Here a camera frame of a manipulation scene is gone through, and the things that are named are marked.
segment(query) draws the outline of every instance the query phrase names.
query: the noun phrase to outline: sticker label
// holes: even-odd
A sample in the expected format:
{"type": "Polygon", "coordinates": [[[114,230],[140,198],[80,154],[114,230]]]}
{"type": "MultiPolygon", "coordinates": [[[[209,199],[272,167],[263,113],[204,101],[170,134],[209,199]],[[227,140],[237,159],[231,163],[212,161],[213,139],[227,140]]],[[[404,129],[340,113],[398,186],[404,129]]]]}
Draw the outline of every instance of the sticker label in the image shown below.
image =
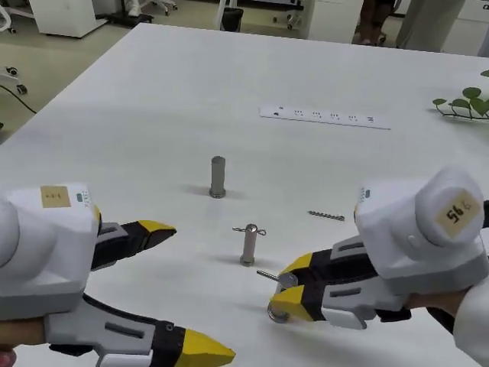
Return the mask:
{"type": "Polygon", "coordinates": [[[66,186],[42,186],[40,197],[43,208],[70,208],[70,195],[66,186]]]}
{"type": "Polygon", "coordinates": [[[436,222],[451,239],[456,237],[481,211],[476,199],[466,190],[439,213],[436,222]]]}

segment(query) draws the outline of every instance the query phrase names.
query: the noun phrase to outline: trash bin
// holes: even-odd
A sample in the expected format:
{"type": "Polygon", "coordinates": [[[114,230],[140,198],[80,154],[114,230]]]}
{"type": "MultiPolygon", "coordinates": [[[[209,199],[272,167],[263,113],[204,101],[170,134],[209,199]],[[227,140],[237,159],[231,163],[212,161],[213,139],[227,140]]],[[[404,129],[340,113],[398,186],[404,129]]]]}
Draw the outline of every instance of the trash bin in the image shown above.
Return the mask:
{"type": "Polygon", "coordinates": [[[241,18],[243,18],[243,13],[243,9],[224,8],[221,31],[239,32],[241,30],[241,18]]]}

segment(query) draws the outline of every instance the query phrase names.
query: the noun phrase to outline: hand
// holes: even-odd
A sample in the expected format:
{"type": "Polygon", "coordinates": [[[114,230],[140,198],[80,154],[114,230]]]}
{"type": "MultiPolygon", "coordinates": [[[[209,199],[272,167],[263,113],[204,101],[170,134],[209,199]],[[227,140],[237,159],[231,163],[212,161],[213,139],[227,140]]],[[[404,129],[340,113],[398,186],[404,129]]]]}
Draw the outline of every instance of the hand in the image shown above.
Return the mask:
{"type": "Polygon", "coordinates": [[[44,343],[43,319],[0,321],[0,367],[12,367],[15,364],[16,346],[44,343]]]}
{"type": "Polygon", "coordinates": [[[456,317],[458,308],[467,292],[468,289],[442,294],[412,294],[407,301],[406,308],[412,310],[421,307],[434,307],[456,317]]]}

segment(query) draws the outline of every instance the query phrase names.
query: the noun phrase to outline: floor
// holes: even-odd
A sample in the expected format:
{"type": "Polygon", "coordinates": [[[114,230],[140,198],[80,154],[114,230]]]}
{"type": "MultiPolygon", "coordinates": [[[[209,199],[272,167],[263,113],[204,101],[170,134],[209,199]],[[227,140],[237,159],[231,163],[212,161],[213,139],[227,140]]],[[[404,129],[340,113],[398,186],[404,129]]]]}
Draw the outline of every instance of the floor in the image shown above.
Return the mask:
{"type": "MultiPolygon", "coordinates": [[[[157,8],[148,7],[145,12],[154,15],[158,24],[191,28],[214,29],[212,20],[217,2],[180,0],[179,9],[166,17],[157,8]]],[[[298,37],[297,31],[289,31],[282,24],[273,24],[277,12],[263,7],[244,8],[241,32],[278,37],[298,37]]],[[[401,20],[387,21],[387,46],[397,36],[401,20]]],[[[42,109],[48,102],[96,61],[128,30],[106,25],[82,40],[48,37],[37,32],[28,19],[16,18],[17,34],[0,34],[0,65],[15,66],[21,71],[22,82],[29,93],[22,99],[34,110],[42,109]]],[[[14,134],[32,116],[20,103],[4,90],[0,90],[0,144],[14,134]]]]}

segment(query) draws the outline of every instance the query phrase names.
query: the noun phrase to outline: office chair wheel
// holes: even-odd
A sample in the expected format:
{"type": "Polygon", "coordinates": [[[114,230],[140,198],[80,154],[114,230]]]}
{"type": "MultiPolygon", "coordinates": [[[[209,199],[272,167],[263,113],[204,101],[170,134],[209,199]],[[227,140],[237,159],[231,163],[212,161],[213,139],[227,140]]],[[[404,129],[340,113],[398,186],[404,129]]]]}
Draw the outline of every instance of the office chair wheel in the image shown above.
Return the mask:
{"type": "Polygon", "coordinates": [[[17,86],[17,92],[18,92],[18,94],[23,96],[24,94],[28,94],[28,89],[24,85],[21,84],[21,85],[17,86]]]}
{"type": "Polygon", "coordinates": [[[18,70],[15,69],[14,67],[6,67],[5,70],[7,70],[7,73],[9,73],[12,76],[18,75],[18,70]]]}

